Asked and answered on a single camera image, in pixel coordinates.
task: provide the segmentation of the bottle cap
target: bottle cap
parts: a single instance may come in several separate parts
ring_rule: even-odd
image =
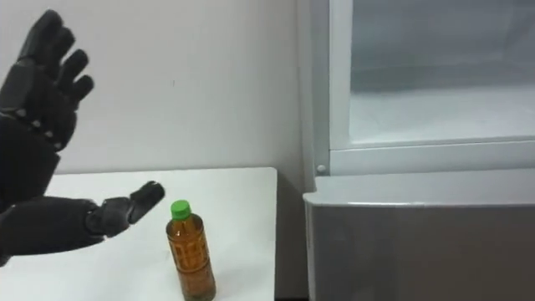
[[[171,205],[171,215],[173,220],[183,221],[191,215],[190,203],[186,200],[173,202]]]

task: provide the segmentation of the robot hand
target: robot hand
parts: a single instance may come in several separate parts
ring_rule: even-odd
[[[34,255],[70,251],[103,242],[138,222],[164,196],[160,184],[148,182],[130,197],[91,200],[42,196],[0,215],[4,254]]]
[[[43,196],[70,141],[79,102],[93,89],[82,50],[61,17],[47,11],[32,27],[0,89],[0,266],[13,255],[69,251],[103,242],[140,220],[164,196],[149,182],[130,197],[97,206]]]
[[[74,35],[55,11],[31,28],[0,89],[0,212],[42,196],[70,141],[79,102],[93,89],[82,50],[62,63]]]

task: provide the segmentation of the gray panel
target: gray panel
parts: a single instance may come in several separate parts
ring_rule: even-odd
[[[313,300],[534,300],[535,208],[310,207]]]
[[[535,206],[535,169],[322,176],[308,202],[343,207]]]
[[[313,151],[329,174],[329,1],[311,0]]]

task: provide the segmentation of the robotic finger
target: robotic finger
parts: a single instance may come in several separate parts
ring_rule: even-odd
[[[130,197],[91,200],[43,196],[10,207],[0,216],[5,256],[59,253],[89,247],[138,222],[165,195],[148,182]]]

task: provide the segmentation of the brown liquid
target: brown liquid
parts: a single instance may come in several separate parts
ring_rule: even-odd
[[[166,227],[186,301],[210,301],[216,296],[216,282],[202,219],[191,214],[184,221],[171,220]]]

